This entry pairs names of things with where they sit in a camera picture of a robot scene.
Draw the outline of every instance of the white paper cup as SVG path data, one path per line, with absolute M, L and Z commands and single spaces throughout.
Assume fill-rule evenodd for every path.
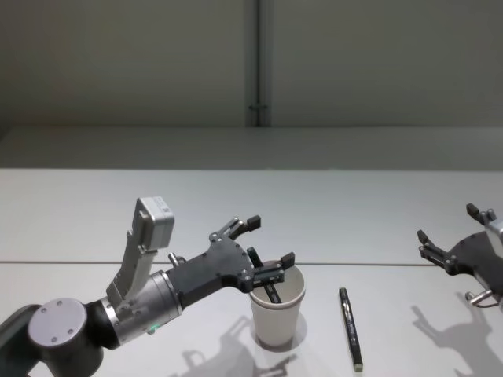
M 254 289 L 250 298 L 257 338 L 268 346 L 277 347 L 292 340 L 296 333 L 300 303 L 306 294 L 306 285 L 300 270 L 293 266 L 285 271 L 284 283 L 274 286 L 281 298 L 281 304 L 273 304 L 263 287 Z

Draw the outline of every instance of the paper cup rim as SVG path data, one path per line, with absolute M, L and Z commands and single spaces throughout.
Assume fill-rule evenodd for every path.
M 294 297 L 292 300 L 290 300 L 288 302 L 282 302 L 281 304 L 273 304 L 272 302 L 261 300 L 260 298 L 257 297 L 257 295 L 255 293 L 253 293 L 253 291 L 251 291 L 249 293 L 251 300 L 255 304 L 257 304 L 258 306 L 260 306 L 264 309 L 269 309 L 269 310 L 285 310 L 285 309 L 291 308 L 291 307 L 297 305 L 299 302 L 301 302 L 302 299 L 304 298 L 304 295 L 306 294 L 306 280 L 304 279 L 304 275 L 302 274 L 302 271 L 300 271 L 300 269 L 298 269 L 296 265 L 294 265 L 292 268 L 297 269 L 297 271 L 299 271 L 300 276 L 302 277 L 302 282 L 303 282 L 302 290 L 296 297 Z

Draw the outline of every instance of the gray wall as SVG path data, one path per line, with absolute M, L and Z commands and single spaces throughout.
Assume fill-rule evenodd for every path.
M 0 124 L 244 124 L 242 1 L 4 1 L 0 47 Z
M 500 0 L 274 0 L 275 126 L 500 126 Z

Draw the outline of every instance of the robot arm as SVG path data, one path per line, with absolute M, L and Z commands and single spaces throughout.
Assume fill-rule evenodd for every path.
M 233 218 L 209 236 L 210 247 L 203 254 L 185 260 L 171 253 L 173 268 L 150 274 L 157 250 L 169 244 L 173 225 L 162 198 L 138 199 L 123 263 L 106 297 L 86 305 L 60 298 L 13 314 L 0 326 L 0 375 L 25 377 L 42 361 L 55 377 L 89 377 L 101 365 L 103 348 L 114 350 L 154 334 L 187 306 L 223 287 L 249 293 L 280 283 L 295 264 L 290 253 L 275 263 L 253 266 L 235 240 L 260 227 L 260 217 L 254 216 Z
M 449 275 L 466 273 L 474 276 L 484 291 L 478 295 L 471 292 L 466 294 L 466 299 L 472 305 L 487 308 L 499 304 L 503 310 L 503 220 L 498 220 L 493 210 L 481 212 L 471 203 L 466 209 L 470 217 L 485 227 L 485 231 L 472 234 L 450 251 L 444 251 L 420 230 L 417 232 L 422 243 L 420 255 L 444 268 Z M 496 303 L 482 304 L 490 297 Z

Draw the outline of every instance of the white tabletop surface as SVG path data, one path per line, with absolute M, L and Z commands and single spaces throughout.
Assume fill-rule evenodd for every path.
M 28 303 L 105 295 L 118 265 L 0 265 L 6 288 L 4 320 Z M 291 350 L 271 352 L 254 340 L 249 299 L 231 288 L 185 310 L 157 331 L 105 353 L 97 377 L 276 376 L 291 358 L 288 376 L 353 375 L 337 298 L 346 286 L 353 306 L 367 377 L 493 376 L 503 371 L 503 314 L 468 307 L 458 293 L 478 291 L 469 276 L 435 267 L 305 266 L 307 294 Z M 242 324 L 242 331 L 231 329 Z M 192 354 L 191 368 L 186 359 Z M 39 364 L 32 377 L 49 377 Z
M 186 258 L 232 216 L 259 214 L 263 227 L 240 240 L 264 259 L 426 264 L 418 229 L 449 249 L 482 230 L 466 203 L 503 216 L 498 172 L 4 169 L 0 182 L 0 261 L 11 262 L 122 261 L 140 196 L 166 200 L 168 250 Z

